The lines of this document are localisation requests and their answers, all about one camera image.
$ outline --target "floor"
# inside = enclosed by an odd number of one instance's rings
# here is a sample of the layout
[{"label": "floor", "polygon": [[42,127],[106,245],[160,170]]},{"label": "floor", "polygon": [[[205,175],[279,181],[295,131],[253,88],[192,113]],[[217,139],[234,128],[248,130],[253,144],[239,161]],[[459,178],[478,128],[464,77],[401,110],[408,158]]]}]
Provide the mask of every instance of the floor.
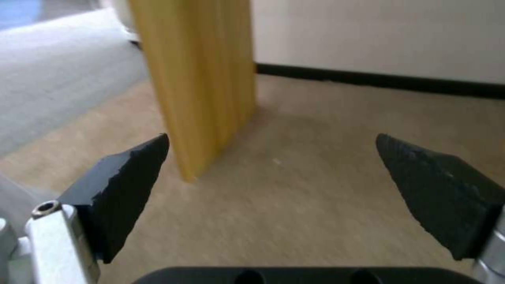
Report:
[{"label": "floor", "polygon": [[0,31],[0,42],[0,158],[147,78],[112,9]]},{"label": "floor", "polygon": [[0,30],[33,25],[99,7],[97,0],[2,0]]},{"label": "floor", "polygon": [[[173,153],[102,283],[166,266],[435,266],[470,272],[411,217],[375,150],[389,133],[505,185],[505,101],[258,76],[258,110],[195,183]],[[148,81],[0,160],[62,192],[101,156],[164,128]]]}]

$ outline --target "white wall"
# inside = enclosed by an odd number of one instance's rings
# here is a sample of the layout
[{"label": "white wall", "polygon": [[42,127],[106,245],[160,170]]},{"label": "white wall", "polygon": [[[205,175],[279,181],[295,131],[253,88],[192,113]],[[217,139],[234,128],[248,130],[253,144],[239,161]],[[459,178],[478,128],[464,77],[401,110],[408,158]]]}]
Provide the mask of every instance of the white wall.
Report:
[{"label": "white wall", "polygon": [[256,61],[505,83],[504,0],[252,0]]}]

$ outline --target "wooden block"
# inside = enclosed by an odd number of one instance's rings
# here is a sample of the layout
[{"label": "wooden block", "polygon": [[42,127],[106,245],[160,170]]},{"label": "wooden block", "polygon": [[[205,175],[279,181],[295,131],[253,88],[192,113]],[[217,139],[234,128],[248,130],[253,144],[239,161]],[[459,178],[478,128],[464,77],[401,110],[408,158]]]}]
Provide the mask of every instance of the wooden block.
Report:
[{"label": "wooden block", "polygon": [[131,0],[179,170],[191,181],[255,109],[249,0]]}]

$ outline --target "wall baseboard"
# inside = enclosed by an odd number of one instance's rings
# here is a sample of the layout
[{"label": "wall baseboard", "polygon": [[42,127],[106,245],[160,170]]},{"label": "wall baseboard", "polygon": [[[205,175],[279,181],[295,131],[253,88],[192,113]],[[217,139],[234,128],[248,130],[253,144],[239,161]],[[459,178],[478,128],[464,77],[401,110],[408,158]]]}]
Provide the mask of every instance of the wall baseboard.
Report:
[{"label": "wall baseboard", "polygon": [[334,81],[354,85],[505,99],[505,84],[428,79],[262,63],[257,64],[257,73],[298,79]]}]

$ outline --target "beige carpet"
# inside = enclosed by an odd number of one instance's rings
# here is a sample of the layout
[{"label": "beige carpet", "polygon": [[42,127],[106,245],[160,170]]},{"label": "beige carpet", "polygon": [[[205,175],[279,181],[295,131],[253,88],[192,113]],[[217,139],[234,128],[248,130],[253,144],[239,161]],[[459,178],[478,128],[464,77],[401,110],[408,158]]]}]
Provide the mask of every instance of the beige carpet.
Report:
[{"label": "beige carpet", "polygon": [[[469,273],[410,216],[374,139],[461,156],[505,185],[505,101],[258,77],[259,108],[194,184],[172,153],[102,283],[165,266],[435,266]],[[63,191],[101,156],[163,131],[148,82],[0,161]]]}]

